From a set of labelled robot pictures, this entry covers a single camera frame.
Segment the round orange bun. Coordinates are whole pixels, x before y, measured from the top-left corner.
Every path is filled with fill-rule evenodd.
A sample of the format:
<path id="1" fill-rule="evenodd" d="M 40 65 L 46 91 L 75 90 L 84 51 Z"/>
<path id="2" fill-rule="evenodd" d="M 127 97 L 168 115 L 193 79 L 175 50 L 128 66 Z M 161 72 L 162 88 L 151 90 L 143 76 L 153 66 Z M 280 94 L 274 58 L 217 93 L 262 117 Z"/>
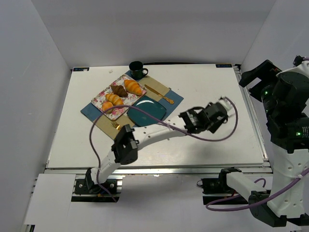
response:
<path id="1" fill-rule="evenodd" d="M 105 112 L 106 114 L 110 114 L 112 112 L 112 107 L 113 107 L 113 104 L 110 102 L 110 101 L 105 101 L 103 104 L 102 104 L 102 111 Z"/>

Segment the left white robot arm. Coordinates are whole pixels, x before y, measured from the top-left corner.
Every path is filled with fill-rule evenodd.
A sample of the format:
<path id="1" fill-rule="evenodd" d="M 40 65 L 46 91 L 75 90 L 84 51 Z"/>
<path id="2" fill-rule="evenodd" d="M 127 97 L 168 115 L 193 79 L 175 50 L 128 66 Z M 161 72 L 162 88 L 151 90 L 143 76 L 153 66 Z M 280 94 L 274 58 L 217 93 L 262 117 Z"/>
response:
<path id="1" fill-rule="evenodd" d="M 192 136 L 204 131 L 215 133 L 227 122 L 232 105 L 225 99 L 209 103 L 206 107 L 193 107 L 168 121 L 158 121 L 145 127 L 131 128 L 124 125 L 118 132 L 108 155 L 98 166 L 87 170 L 85 183 L 90 192 L 106 182 L 121 165 L 128 165 L 138 159 L 138 151 L 148 145 L 185 135 Z"/>

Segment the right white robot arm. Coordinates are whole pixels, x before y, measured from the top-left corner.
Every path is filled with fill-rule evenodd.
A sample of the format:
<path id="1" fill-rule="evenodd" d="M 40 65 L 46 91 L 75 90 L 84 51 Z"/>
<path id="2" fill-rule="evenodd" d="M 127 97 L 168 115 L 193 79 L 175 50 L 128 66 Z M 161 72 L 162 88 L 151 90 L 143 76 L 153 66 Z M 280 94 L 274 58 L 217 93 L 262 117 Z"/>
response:
<path id="1" fill-rule="evenodd" d="M 293 67 L 280 70 L 266 60 L 244 72 L 239 82 L 263 104 L 267 129 L 274 151 L 271 191 L 249 180 L 239 169 L 221 170 L 219 184 L 234 189 L 248 202 L 251 214 L 271 227 L 287 222 L 307 226 L 309 217 L 303 206 L 304 177 L 309 172 L 309 118 L 304 113 L 309 98 L 309 59 L 297 56 Z"/>

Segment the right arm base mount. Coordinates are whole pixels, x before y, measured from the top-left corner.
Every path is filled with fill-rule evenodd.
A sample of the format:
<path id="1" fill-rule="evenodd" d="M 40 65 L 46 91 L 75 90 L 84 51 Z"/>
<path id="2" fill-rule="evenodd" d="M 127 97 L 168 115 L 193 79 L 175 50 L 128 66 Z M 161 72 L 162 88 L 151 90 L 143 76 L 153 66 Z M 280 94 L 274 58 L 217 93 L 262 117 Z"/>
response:
<path id="1" fill-rule="evenodd" d="M 211 194 L 230 194 L 234 196 L 238 194 L 234 189 L 223 186 L 218 178 L 203 178 L 197 181 L 197 187 L 202 189 L 202 193 L 205 195 Z"/>

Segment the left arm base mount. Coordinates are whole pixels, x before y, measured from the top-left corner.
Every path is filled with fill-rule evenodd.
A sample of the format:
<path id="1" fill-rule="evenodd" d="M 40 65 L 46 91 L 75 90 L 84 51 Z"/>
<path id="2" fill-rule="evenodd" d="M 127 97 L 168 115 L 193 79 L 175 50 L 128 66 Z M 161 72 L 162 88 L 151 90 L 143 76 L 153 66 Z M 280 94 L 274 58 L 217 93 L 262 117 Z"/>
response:
<path id="1" fill-rule="evenodd" d="M 120 186 L 118 185 L 117 179 L 107 179 L 107 181 L 102 183 L 101 185 L 104 186 L 104 188 L 106 188 L 112 195 L 120 193 L 121 189 Z M 76 195 L 101 194 L 109 196 L 109 194 L 97 184 L 88 187 L 85 179 L 76 179 L 73 193 Z"/>

